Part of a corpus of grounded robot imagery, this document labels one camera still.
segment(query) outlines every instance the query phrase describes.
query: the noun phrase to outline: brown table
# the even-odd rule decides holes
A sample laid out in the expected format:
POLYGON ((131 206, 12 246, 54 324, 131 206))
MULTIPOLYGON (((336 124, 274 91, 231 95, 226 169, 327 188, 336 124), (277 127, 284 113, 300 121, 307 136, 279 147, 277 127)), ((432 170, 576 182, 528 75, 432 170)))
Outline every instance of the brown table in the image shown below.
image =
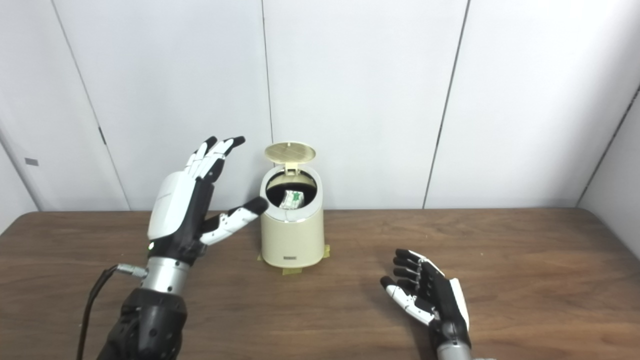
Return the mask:
MULTIPOLYGON (((639 359, 640 262, 580 209, 327 211, 331 257, 283 276, 257 261, 259 225, 212 246, 184 293, 181 360, 432 359, 423 326, 379 278, 397 247, 458 277, 476 357, 639 359)), ((89 289, 146 263, 149 213, 31 213, 0 236, 0 359, 73 359, 89 289)), ((93 307, 95 359, 138 281, 93 307)))

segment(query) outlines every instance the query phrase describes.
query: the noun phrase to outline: yellow tape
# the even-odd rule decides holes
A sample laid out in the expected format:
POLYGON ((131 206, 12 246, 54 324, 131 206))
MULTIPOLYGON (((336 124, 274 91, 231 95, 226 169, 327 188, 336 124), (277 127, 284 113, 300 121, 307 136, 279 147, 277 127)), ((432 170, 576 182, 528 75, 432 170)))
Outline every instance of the yellow tape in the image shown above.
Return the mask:
POLYGON ((292 275, 292 274, 301 274, 302 268, 295 269, 282 269, 282 275, 292 275))

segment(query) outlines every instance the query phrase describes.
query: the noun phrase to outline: beige trash can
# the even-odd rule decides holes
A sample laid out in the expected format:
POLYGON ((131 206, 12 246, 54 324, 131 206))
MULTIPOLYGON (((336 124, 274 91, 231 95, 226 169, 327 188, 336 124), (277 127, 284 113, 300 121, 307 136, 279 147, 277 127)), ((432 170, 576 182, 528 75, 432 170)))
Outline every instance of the beige trash can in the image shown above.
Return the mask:
POLYGON ((262 179, 260 196, 269 208, 260 216, 262 258, 278 268, 303 268, 324 255, 323 188, 320 176, 302 164, 316 151, 298 142, 273 144, 264 151, 276 163, 262 179))

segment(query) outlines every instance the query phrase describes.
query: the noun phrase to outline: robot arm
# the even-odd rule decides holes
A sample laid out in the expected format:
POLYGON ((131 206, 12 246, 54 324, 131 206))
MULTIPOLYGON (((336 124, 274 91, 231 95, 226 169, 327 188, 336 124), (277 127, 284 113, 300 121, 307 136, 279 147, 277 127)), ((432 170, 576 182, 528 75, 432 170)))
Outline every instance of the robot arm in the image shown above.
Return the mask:
POLYGON ((175 359, 187 318, 181 293, 196 258, 208 245, 229 237, 267 209, 267 200, 257 197, 205 220, 213 183, 227 155, 244 138, 216 141, 210 137, 189 157, 183 170, 170 174, 162 183, 147 233, 147 267, 136 270, 131 266, 134 270, 126 271, 141 277, 141 285, 123 303, 99 360, 175 359))
POLYGON ((429 259, 411 250, 397 249, 394 275, 380 279, 389 296, 405 312, 429 327, 438 360, 471 360, 469 316, 460 282, 447 279, 429 259))

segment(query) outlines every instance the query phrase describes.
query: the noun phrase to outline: trash can lid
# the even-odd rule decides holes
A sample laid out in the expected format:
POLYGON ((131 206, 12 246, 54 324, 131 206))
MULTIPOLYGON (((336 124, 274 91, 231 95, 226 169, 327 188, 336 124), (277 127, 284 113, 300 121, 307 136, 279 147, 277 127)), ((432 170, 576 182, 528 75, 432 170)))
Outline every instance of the trash can lid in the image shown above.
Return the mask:
POLYGON ((264 155, 276 164, 304 164, 315 158, 316 151, 305 143, 280 142, 268 146, 264 155))

